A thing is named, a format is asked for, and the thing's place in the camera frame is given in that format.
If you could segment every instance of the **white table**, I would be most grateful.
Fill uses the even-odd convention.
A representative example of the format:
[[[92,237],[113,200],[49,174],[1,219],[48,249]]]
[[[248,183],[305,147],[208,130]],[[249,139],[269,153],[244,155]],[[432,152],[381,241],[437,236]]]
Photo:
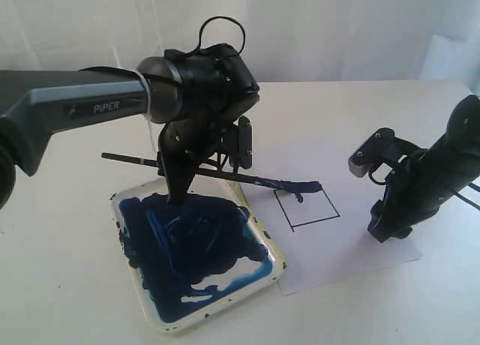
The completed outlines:
[[[255,151],[309,134],[353,151],[382,126],[428,147],[469,93],[450,81],[264,83],[248,115]],[[480,214],[458,199],[414,228],[417,262],[287,297],[270,286],[189,331],[156,333],[109,208],[112,193],[155,170],[101,160],[103,151],[151,157],[143,117],[56,135],[37,175],[18,173],[0,211],[2,344],[478,343]]]

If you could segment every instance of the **white curtain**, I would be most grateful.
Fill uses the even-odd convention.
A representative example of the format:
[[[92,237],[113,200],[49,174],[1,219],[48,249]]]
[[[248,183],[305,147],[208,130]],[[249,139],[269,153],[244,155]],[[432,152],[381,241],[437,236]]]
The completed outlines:
[[[135,67],[235,17],[259,81],[480,80],[480,0],[0,0],[0,68]],[[238,46],[214,22],[205,46]]]

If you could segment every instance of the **sheet of paper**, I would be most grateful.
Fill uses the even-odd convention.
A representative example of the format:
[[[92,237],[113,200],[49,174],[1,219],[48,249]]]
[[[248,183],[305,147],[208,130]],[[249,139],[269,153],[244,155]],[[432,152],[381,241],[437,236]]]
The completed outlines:
[[[410,238],[380,244],[368,233],[370,209],[381,199],[384,187],[352,175],[347,163],[350,155],[333,139],[307,139],[254,154],[250,173],[272,179],[318,180],[324,189],[303,194],[300,203],[289,193],[242,185],[253,212],[286,257],[286,271],[279,282],[284,295],[422,255]]]

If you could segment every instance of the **paint palette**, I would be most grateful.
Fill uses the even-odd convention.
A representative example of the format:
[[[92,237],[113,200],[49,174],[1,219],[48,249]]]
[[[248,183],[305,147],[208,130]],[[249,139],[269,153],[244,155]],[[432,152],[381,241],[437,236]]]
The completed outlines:
[[[197,176],[181,205],[159,178],[112,197],[147,321],[173,333],[274,283],[283,255],[237,184]]]

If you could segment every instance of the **blue paint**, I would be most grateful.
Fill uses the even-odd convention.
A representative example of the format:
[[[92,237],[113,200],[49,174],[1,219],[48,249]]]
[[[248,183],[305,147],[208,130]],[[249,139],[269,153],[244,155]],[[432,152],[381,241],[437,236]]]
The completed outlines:
[[[172,323],[272,273],[268,251],[248,226],[250,213],[234,202],[189,193],[181,205],[168,205],[157,193],[140,200],[124,199],[119,208],[125,227],[120,241],[125,256],[142,274],[160,318]],[[194,289],[210,275],[224,274],[241,257],[259,263],[252,274]],[[184,296],[210,296],[182,302]]]

